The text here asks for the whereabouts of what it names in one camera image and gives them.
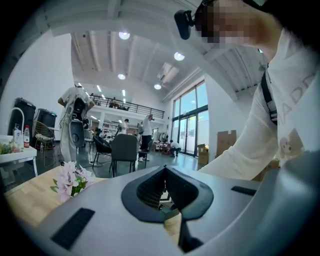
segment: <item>cartoon bear print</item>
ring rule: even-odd
[[[282,137],[279,142],[279,151],[282,159],[289,160],[301,155],[305,149],[297,130],[294,128],[288,138]]]

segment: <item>flower bouquet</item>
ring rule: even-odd
[[[53,179],[55,186],[50,188],[59,194],[60,201],[65,202],[76,196],[94,182],[92,172],[82,168],[76,168],[76,162],[64,163],[58,175]]]

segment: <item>wooden table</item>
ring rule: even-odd
[[[53,178],[60,168],[61,166],[58,166],[46,171],[4,194],[17,218],[36,228],[52,210],[62,204],[58,193],[50,189],[50,186],[54,186]],[[94,182],[103,180],[105,178],[95,178]],[[164,223],[165,230],[176,243],[179,239],[180,223],[180,214]]]

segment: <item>metal railing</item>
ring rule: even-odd
[[[90,98],[93,100],[96,106],[103,106],[107,108],[139,113],[143,115],[152,114],[154,118],[161,118],[161,119],[164,118],[165,112],[159,109],[137,105],[130,102],[123,102],[122,100],[118,100],[118,99],[102,98],[100,96],[94,96],[94,95],[90,96]]]

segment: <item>sleeve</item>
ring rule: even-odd
[[[68,90],[65,91],[64,94],[62,94],[62,96],[61,96],[60,98],[63,100],[63,102],[66,102],[66,101],[67,101],[67,99],[68,99],[68,98],[70,97],[70,95],[71,95],[71,92],[72,92],[72,88],[69,88]]]
[[[261,86],[253,97],[249,118],[234,146],[199,170],[214,176],[252,180],[278,150],[277,126],[271,121]]]

